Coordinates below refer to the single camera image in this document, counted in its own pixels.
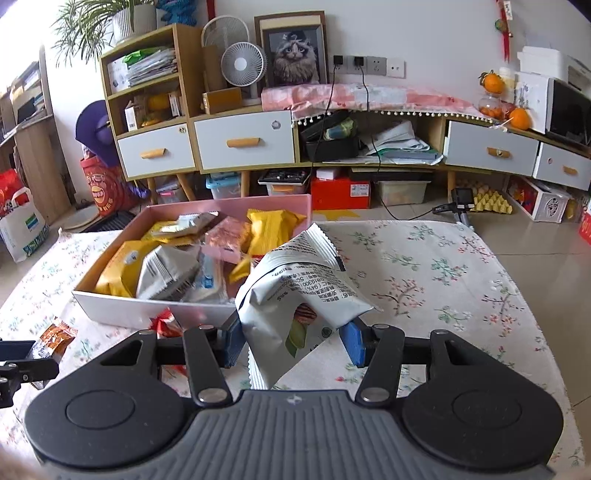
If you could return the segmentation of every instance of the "power outlet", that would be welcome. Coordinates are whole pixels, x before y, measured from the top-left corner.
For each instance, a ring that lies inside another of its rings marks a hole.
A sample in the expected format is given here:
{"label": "power outlet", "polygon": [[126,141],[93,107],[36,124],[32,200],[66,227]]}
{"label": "power outlet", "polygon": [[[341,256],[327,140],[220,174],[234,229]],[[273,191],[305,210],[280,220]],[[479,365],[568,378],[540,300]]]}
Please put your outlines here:
{"label": "power outlet", "polygon": [[347,73],[347,57],[341,55],[341,57],[343,57],[343,63],[341,65],[335,66],[335,57],[336,56],[337,55],[332,55],[332,57],[330,58],[329,71],[332,72],[334,70],[335,75],[342,75],[344,73]]}
{"label": "power outlet", "polygon": [[346,58],[346,65],[347,65],[347,73],[351,73],[354,75],[361,75],[361,67],[355,65],[355,58],[361,57],[363,58],[363,72],[367,74],[368,68],[368,59],[366,57],[362,57],[361,55],[347,55]]}
{"label": "power outlet", "polygon": [[386,75],[386,57],[367,57],[366,65],[368,75]]}
{"label": "power outlet", "polygon": [[386,75],[397,79],[406,78],[406,65],[403,59],[387,59]]}

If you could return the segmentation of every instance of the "framed picture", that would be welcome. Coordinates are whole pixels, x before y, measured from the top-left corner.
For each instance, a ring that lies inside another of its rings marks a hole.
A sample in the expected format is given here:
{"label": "framed picture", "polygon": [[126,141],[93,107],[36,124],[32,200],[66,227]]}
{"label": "framed picture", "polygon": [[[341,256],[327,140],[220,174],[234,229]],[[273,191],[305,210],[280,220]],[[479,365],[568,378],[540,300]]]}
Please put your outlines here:
{"label": "framed picture", "polygon": [[267,55],[267,86],[328,83],[324,11],[255,17],[255,31]]}

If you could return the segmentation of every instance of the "white fan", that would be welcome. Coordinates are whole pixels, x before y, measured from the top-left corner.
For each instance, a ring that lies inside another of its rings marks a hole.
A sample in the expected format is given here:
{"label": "white fan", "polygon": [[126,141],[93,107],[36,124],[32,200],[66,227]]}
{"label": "white fan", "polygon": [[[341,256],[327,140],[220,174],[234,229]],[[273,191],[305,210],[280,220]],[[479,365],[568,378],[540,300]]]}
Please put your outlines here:
{"label": "white fan", "polygon": [[230,45],[222,55],[222,75],[236,87],[248,87],[262,79],[267,71],[267,57],[254,43]]}
{"label": "white fan", "polygon": [[222,15],[203,27],[201,46],[215,45],[221,55],[232,44],[249,41],[248,27],[238,17]]}

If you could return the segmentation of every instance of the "wooden drawer knob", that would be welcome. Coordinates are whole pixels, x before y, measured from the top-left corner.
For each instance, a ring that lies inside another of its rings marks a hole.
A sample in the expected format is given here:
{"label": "wooden drawer knob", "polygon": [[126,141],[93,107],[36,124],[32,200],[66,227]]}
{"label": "wooden drawer knob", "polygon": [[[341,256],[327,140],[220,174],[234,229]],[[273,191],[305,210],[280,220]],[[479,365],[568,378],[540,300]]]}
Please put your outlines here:
{"label": "wooden drawer knob", "polygon": [[260,137],[233,138],[231,140],[227,140],[226,145],[230,148],[256,147],[260,141]]}
{"label": "wooden drawer knob", "polygon": [[573,176],[575,176],[575,175],[578,175],[579,174],[579,172],[577,171],[576,168],[567,167],[566,165],[563,165],[562,166],[562,171],[564,173],[566,173],[567,175],[573,175]]}
{"label": "wooden drawer knob", "polygon": [[166,148],[156,148],[154,150],[148,150],[139,154],[140,157],[147,160],[149,158],[163,157],[166,153]]}
{"label": "wooden drawer knob", "polygon": [[500,150],[499,148],[488,147],[486,149],[489,155],[497,158],[511,158],[511,152],[508,150]]}

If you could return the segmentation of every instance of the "metal bolt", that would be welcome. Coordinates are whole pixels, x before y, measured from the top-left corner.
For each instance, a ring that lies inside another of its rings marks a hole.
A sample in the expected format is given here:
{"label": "metal bolt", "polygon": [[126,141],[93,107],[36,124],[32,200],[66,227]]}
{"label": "metal bolt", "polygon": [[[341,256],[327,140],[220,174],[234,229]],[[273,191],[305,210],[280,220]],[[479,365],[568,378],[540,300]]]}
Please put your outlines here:
{"label": "metal bolt", "polygon": [[388,390],[382,387],[369,387],[361,392],[361,399],[368,403],[378,403],[390,398]]}
{"label": "metal bolt", "polygon": [[228,392],[223,388],[204,388],[199,392],[197,398],[203,403],[220,403],[226,400]]}

